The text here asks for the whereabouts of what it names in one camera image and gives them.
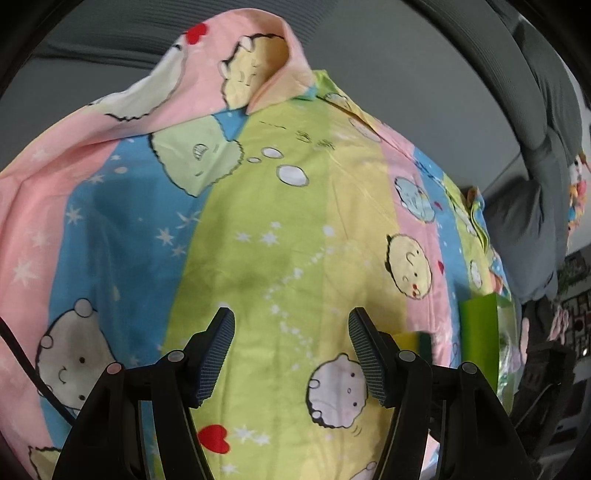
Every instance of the cartoon print fabric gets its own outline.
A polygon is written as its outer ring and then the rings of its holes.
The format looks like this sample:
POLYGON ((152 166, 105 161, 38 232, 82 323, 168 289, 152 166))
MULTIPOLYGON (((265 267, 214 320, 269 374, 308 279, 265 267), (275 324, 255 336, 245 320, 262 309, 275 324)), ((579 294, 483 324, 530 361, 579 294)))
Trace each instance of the cartoon print fabric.
MULTIPOLYGON (((282 19, 230 11, 0 174, 0 314, 77 414, 109 363, 153 363, 230 307, 234 341, 193 412, 215 478, 369 479, 391 412, 348 312, 429 332, 433 361, 457 366, 457 303, 503 277, 481 208, 312 72, 282 19)), ((45 480, 68 425, 2 343, 0 384, 0 430, 45 480)))

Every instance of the pink fabric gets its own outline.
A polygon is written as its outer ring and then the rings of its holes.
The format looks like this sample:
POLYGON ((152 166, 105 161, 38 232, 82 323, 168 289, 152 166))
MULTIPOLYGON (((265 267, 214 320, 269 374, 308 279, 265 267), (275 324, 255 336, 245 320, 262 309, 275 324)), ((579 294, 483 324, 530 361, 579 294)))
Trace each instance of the pink fabric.
POLYGON ((415 165, 405 158, 400 151, 382 142, 382 151, 388 164, 388 174, 392 184, 392 199, 401 231, 414 238, 422 247, 431 268, 431 290, 420 301, 407 300, 407 328, 410 332, 424 331, 434 335, 433 363, 449 366, 452 357, 452 317, 447 293, 447 283, 443 272, 440 271, 441 249, 439 247, 439 233, 436 221, 422 223, 418 221, 405 207, 394 187, 397 177, 411 180, 419 187, 423 182, 415 165))

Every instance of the white star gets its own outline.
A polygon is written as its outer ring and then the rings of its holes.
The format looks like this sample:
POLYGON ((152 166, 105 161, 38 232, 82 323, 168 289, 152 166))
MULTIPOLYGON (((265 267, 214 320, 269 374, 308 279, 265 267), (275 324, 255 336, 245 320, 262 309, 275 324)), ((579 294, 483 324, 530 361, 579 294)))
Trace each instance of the white star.
POLYGON ((173 257, 180 257, 181 255, 187 255, 185 251, 186 247, 179 245, 177 248, 173 248, 173 257))
POLYGON ((268 247, 270 247, 271 245, 279 245, 279 242, 277 241, 277 236, 273 232, 268 232, 261 236, 261 242, 267 244, 268 247))
POLYGON ((261 433, 252 439, 259 447, 263 445, 269 445, 271 438, 265 433, 261 433))
POLYGON ((96 185, 97 183, 104 183, 104 175, 98 175, 98 174, 94 174, 92 177, 90 177, 88 180, 86 180, 88 183, 92 183, 93 185, 96 185))
POLYGON ((162 230, 161 228, 158 229, 158 231, 160 232, 160 235, 157 235, 154 238, 157 238, 158 240, 162 240, 162 245, 173 245, 173 236, 170 235, 170 232, 168 231, 168 228, 165 228, 164 230, 162 230))
POLYGON ((238 469, 235 465, 228 463, 227 465, 222 465, 222 472, 229 475, 230 473, 238 473, 238 469))
POLYGON ((198 212, 195 212, 192 215, 189 215, 188 217, 185 217, 181 212, 177 212, 178 217, 181 219, 181 221, 183 223, 182 225, 179 225, 177 227, 177 229, 185 228, 191 222, 198 222, 199 219, 197 217, 199 216, 199 213, 201 213, 201 210, 199 210, 198 212))
POLYGON ((239 242, 250 242, 251 236, 248 235, 248 233, 238 232, 236 234, 236 240, 238 240, 239 242))
POLYGON ((41 230, 39 230, 35 235, 33 235, 31 239, 33 240, 34 247, 44 247, 45 245, 49 244, 47 240, 47 235, 45 234, 45 232, 42 232, 41 230))
POLYGON ((80 214, 79 208, 74 208, 70 205, 70 210, 66 212, 66 216, 68 217, 68 225, 73 223, 74 225, 78 225, 78 220, 82 220, 84 217, 80 214))
POLYGON ((241 429, 234 429, 234 435, 232 436, 239 439, 240 443, 244 443, 247 440, 252 440, 252 435, 255 433, 255 430, 248 430, 244 425, 241 429))
POLYGON ((45 148, 38 148, 35 153, 31 156, 33 161, 43 161, 48 157, 48 153, 45 148))
POLYGON ((29 285, 29 279, 38 280, 39 277, 31 272, 32 260, 24 262, 23 260, 18 261, 18 265, 12 269, 14 272, 14 278, 12 282, 21 281, 21 283, 27 287, 29 285))
POLYGON ((324 227, 322 227, 322 231, 326 236, 335 236, 335 229, 330 225, 324 225, 324 227))

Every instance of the cartoon character face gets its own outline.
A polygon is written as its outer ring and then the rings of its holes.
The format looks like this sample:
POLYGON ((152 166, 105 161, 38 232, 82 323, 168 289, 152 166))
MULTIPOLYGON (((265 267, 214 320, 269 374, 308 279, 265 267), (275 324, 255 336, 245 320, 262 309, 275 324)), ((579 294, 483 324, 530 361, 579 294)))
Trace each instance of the cartoon character face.
POLYGON ((250 102, 253 94, 277 72, 289 57, 285 39, 277 35, 240 37, 234 53, 219 63, 224 82, 222 95, 234 110, 250 102))
POLYGON ((226 140, 211 115, 155 132, 150 144, 170 179, 194 197, 242 161, 240 144, 226 140))
POLYGON ((482 277, 480 276, 480 270, 478 270, 478 265, 474 260, 470 261, 470 275, 472 276, 472 281, 474 285, 478 288, 482 288, 482 277))
POLYGON ((351 480, 372 480, 377 466, 378 464, 376 462, 368 463, 363 470, 351 477, 351 480))
POLYGON ((431 267, 421 245, 407 235, 388 236, 386 270, 407 297, 420 300, 431 289, 431 267))
POLYGON ((335 105, 338 105, 339 107, 344 108, 346 110, 349 110, 349 108, 350 108, 349 107, 349 99, 339 93, 336 93, 336 92, 327 93, 324 96, 324 99, 327 102, 334 103, 335 105))
POLYGON ((460 220, 464 223, 464 225, 466 225, 466 231, 470 234, 470 235, 474 235, 477 236, 476 234, 476 230, 474 230, 474 225, 472 225, 472 222, 470 221, 470 219, 468 218, 467 213, 464 211, 464 209, 462 207, 458 207, 455 203, 453 204, 453 209, 456 212, 456 215, 460 218, 460 220))
POLYGON ((37 348, 37 371, 66 407, 80 410, 107 365, 114 362, 99 329, 99 314, 86 299, 49 327, 37 348))
POLYGON ((404 177, 396 177, 394 186, 400 195, 402 206, 417 219, 425 223, 430 223, 435 219, 435 211, 431 207, 429 197, 421 187, 404 177))
POLYGON ((349 428, 367 400, 361 365, 342 353, 320 365, 308 381, 306 403, 312 421, 328 428, 349 428))
POLYGON ((119 121, 130 121, 152 113, 177 89, 184 73, 187 46, 175 43, 146 78, 123 92, 112 93, 96 102, 97 109, 119 121))

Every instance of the pink stripe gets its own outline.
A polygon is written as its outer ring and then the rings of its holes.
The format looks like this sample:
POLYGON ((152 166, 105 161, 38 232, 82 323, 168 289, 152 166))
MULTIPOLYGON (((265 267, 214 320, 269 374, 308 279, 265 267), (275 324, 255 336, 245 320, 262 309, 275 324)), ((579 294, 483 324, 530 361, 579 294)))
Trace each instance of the pink stripe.
MULTIPOLYGON (((396 139, 390 141, 398 144, 396 139)), ((423 187, 421 175, 416 166, 408 159, 408 142, 401 145, 400 150, 385 141, 381 142, 382 152, 388 165, 391 181, 392 199, 396 211, 399 233, 414 238, 422 247, 431 268, 431 290, 421 300, 407 297, 407 327, 410 331, 430 332, 433 337, 433 362, 448 366, 452 354, 452 317, 447 283, 440 271, 441 249, 436 221, 424 223, 418 220, 401 203, 400 196, 394 186, 396 177, 404 177, 416 185, 423 187)))
MULTIPOLYGON (((116 143, 79 148, 75 155, 64 153, 30 176, 19 174, 21 169, 16 165, 13 175, 0 177, 0 316, 31 362, 49 322, 48 303, 67 200, 82 179, 101 167, 116 143), (46 236, 46 243, 35 242, 39 232, 46 236)), ((33 169, 30 160, 22 158, 19 163, 29 163, 33 169)), ((0 430, 23 465, 30 467, 28 446, 51 446, 51 439, 37 389, 3 342, 0 385, 0 430)))

